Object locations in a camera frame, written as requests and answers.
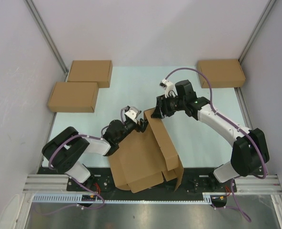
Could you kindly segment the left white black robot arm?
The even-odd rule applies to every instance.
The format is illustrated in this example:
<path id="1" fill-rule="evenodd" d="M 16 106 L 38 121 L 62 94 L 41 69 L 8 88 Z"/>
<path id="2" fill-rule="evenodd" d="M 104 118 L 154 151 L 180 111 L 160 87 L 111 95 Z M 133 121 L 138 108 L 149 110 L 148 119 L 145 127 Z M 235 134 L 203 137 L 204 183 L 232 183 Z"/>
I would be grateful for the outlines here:
<path id="1" fill-rule="evenodd" d="M 129 118 L 125 122 L 113 120 L 102 137 L 80 134 L 70 126 L 49 141 L 41 152 L 48 160 L 49 169 L 68 175 L 77 181 L 82 190 L 87 191 L 93 187 L 94 179 L 86 166 L 79 162 L 79 158 L 84 153 L 111 156 L 132 131 L 143 133 L 147 125 L 148 121 L 142 118 L 137 122 Z"/>

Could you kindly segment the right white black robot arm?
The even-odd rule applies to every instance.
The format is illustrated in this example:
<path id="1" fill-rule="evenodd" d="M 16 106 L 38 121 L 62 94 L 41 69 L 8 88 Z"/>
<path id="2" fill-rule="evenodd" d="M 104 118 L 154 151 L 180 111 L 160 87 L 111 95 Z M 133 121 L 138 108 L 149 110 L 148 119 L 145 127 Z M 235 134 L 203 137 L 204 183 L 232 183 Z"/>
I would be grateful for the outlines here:
<path id="1" fill-rule="evenodd" d="M 261 129 L 249 129 L 222 115 L 213 107 L 210 100 L 197 96 L 188 80 L 173 84 L 163 79 L 160 87 L 165 92 L 156 98 L 152 118 L 164 119 L 177 111 L 184 111 L 188 117 L 193 117 L 211 127 L 232 147 L 230 161 L 214 169 L 213 176 L 208 179 L 211 190 L 220 191 L 225 187 L 226 181 L 236 177 L 246 177 L 258 168 L 263 170 L 262 178 L 266 177 L 265 164 L 270 160 L 270 156 Z"/>

